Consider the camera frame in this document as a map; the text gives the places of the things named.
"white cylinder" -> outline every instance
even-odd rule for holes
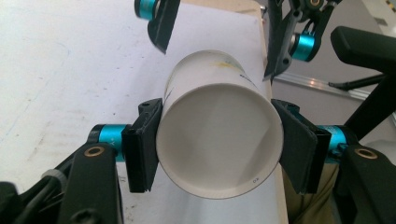
[[[272,173],[282,146],[279,115],[232,56],[199,51],[175,67],[157,153],[179,187],[210,199],[241,195]]]

